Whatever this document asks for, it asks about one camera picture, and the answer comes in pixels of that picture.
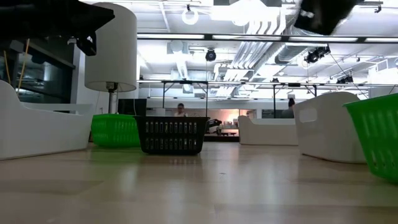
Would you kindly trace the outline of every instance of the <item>green plastic basket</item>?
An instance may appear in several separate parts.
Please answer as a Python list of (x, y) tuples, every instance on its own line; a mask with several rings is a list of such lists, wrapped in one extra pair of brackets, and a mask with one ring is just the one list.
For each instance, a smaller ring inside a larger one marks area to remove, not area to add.
[(94, 115), (91, 125), (94, 144), (104, 147), (139, 147), (136, 120), (130, 115)]
[(398, 182), (398, 94), (344, 105), (372, 174)]

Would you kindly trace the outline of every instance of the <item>person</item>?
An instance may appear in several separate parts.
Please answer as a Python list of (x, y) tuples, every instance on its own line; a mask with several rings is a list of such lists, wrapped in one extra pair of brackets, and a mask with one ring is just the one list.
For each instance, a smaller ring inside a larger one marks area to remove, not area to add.
[(293, 98), (289, 99), (289, 108), (287, 110), (284, 110), (282, 112), (282, 115), (280, 116), (281, 118), (294, 118), (294, 111), (293, 111), (293, 107), (296, 103), (294, 102)]
[(187, 117), (188, 114), (185, 112), (184, 104), (179, 103), (177, 106), (177, 112), (174, 114), (175, 117)]

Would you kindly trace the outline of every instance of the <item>lamp shade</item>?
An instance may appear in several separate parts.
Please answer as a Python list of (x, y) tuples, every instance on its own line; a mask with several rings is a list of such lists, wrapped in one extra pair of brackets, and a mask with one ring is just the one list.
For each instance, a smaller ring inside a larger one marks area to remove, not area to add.
[(108, 91), (107, 82), (118, 83), (118, 91), (137, 87), (137, 17), (125, 7), (111, 3), (95, 6), (114, 11), (115, 18), (97, 30), (97, 55), (86, 57), (85, 86)]

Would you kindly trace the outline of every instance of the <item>wooden floor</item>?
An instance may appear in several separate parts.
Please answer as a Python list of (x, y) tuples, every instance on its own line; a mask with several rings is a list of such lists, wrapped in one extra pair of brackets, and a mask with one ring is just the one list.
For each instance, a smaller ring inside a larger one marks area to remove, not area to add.
[(87, 150), (0, 162), (0, 223), (398, 223), (398, 187), (296, 147)]

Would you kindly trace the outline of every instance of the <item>black plastic basket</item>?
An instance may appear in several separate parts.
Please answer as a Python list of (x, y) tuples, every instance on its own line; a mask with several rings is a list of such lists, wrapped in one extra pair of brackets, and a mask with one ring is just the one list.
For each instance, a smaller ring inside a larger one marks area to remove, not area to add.
[(209, 118), (135, 117), (141, 149), (148, 154), (194, 155), (201, 152)]

